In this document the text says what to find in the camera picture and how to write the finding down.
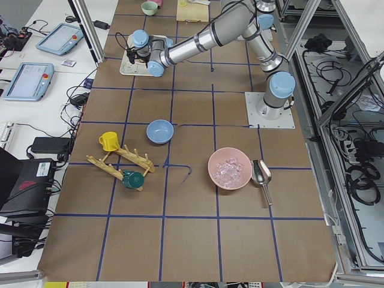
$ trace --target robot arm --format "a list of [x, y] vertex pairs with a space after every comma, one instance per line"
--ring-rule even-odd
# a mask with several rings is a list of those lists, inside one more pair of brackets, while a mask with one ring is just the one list
[[255, 7], [251, 0], [221, 0], [221, 6], [221, 14], [205, 29], [174, 46], [164, 39], [149, 37], [143, 30], [135, 31], [134, 51], [138, 58], [146, 59], [149, 73], [160, 77], [165, 68], [215, 46], [224, 46], [242, 36], [260, 60], [261, 68], [268, 76], [267, 91], [263, 101], [258, 104], [257, 111], [266, 119], [277, 119], [295, 88], [295, 80], [288, 72], [283, 71], [286, 68], [283, 65], [283, 57], [264, 38], [259, 19], [255, 19]]
[[[141, 44], [139, 46], [151, 47], [152, 53], [148, 59], [149, 73], [155, 77], [162, 76], [165, 68], [208, 51], [215, 46], [224, 46], [239, 36], [244, 37], [257, 55], [264, 72], [269, 73], [279, 68], [283, 59], [269, 41], [264, 39], [260, 25], [255, 19], [255, 7], [251, 1], [222, 0], [221, 6], [220, 17], [213, 20], [204, 30], [173, 47], [164, 45], [162, 42], [148, 43], [149, 39], [144, 31], [135, 31], [133, 37], [140, 39]], [[141, 47], [136, 52], [139, 57], [142, 57], [144, 53], [140, 49]]]

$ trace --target wooden cutting board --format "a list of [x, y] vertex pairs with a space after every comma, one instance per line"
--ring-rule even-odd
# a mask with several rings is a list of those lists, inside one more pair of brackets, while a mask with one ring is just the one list
[[178, 9], [176, 13], [177, 21], [208, 22], [208, 5], [190, 3], [187, 0], [178, 0]]

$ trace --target pink bowl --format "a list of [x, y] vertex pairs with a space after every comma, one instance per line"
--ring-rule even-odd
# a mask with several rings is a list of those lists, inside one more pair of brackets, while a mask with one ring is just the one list
[[[239, 164], [243, 165], [240, 171], [241, 178], [235, 187], [227, 188], [220, 185], [214, 178], [214, 173], [217, 171], [217, 164], [223, 164], [231, 158], [236, 158]], [[208, 160], [208, 173], [212, 181], [222, 189], [235, 190], [245, 186], [252, 177], [252, 164], [251, 160], [242, 151], [236, 148], [221, 148], [215, 151]]]

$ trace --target small bowl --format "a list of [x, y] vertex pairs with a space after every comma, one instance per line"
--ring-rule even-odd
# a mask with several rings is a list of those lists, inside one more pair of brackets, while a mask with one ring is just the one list
[[[214, 173], [217, 171], [217, 164], [223, 164], [226, 161], [229, 161], [231, 158], [237, 159], [237, 162], [242, 165], [242, 170], [240, 171], [241, 178], [239, 183], [235, 187], [225, 187], [217, 182], [214, 178]], [[225, 147], [215, 151], [208, 160], [208, 173], [212, 181], [220, 188], [225, 190], [235, 190], [245, 186], [252, 177], [252, 164], [251, 160], [245, 155], [242, 151]]]
[[145, 15], [155, 15], [157, 12], [157, 3], [154, 1], [146, 1], [142, 4], [142, 10]]
[[167, 120], [155, 120], [147, 126], [146, 135], [155, 144], [164, 144], [172, 138], [173, 126]]

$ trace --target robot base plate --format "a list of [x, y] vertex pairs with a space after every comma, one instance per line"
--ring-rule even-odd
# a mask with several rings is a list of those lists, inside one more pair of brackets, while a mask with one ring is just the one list
[[264, 97], [263, 92], [246, 92], [245, 102], [247, 104], [248, 124], [252, 128], [276, 128], [276, 129], [295, 129], [292, 112], [290, 109], [283, 110], [281, 116], [276, 120], [267, 120], [256, 112], [256, 104]]
[[[128, 36], [127, 40], [127, 47], [132, 47], [132, 34]], [[146, 68], [145, 63], [142, 63], [140, 61], [135, 61], [134, 64], [131, 64], [131, 62], [128, 59], [127, 53], [124, 52], [122, 56], [122, 61], [120, 65], [120, 74], [122, 75], [133, 75], [133, 76], [151, 76], [148, 72], [148, 69]]]

